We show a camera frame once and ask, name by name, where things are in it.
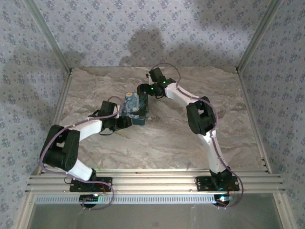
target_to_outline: marble tabletop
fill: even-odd
[[[171,67],[167,78],[178,79]],[[73,69],[61,125],[87,118],[102,101],[136,92],[147,83],[146,67]],[[207,96],[219,115],[218,141],[231,168],[260,168],[261,156],[242,98],[237,75],[213,67],[181,67],[181,87]],[[208,168],[207,155],[188,127],[186,109],[168,98],[149,97],[144,126],[133,125],[111,136],[92,135],[80,143],[79,159],[93,168]]]

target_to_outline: aluminum frame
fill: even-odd
[[[263,169],[238,169],[235,170],[244,183],[245,193],[273,193],[277,210],[284,229],[297,229],[283,179],[281,175],[272,174],[270,163],[266,157],[266,152],[262,144],[261,136],[258,132],[249,99],[244,90],[242,78],[238,75],[243,97],[247,107],[248,115],[254,130],[254,136],[265,162]],[[60,95],[58,108],[53,120],[53,124],[58,124],[62,114],[65,100],[71,84],[71,75],[67,77],[62,93]],[[97,169],[98,176],[113,177],[113,187],[116,195],[126,194],[222,194],[223,192],[197,192],[194,183],[196,176],[209,176],[209,170],[204,169]],[[30,222],[30,217],[35,205],[35,200],[40,194],[65,194],[71,195],[69,185],[63,181],[63,176],[43,173],[40,167],[34,171],[30,177],[26,189],[26,197],[22,205],[22,210],[15,224],[17,229],[26,229]]]

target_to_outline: wall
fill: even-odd
[[[0,4],[0,228],[11,228],[65,72],[20,0]]]
[[[242,73],[274,173],[305,228],[305,2],[284,1]]]
[[[269,0],[36,0],[69,66],[236,66]]]

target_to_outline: small box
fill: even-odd
[[[148,112],[148,95],[138,95],[134,92],[127,92],[123,104],[122,116],[132,119],[133,125],[144,125]]]

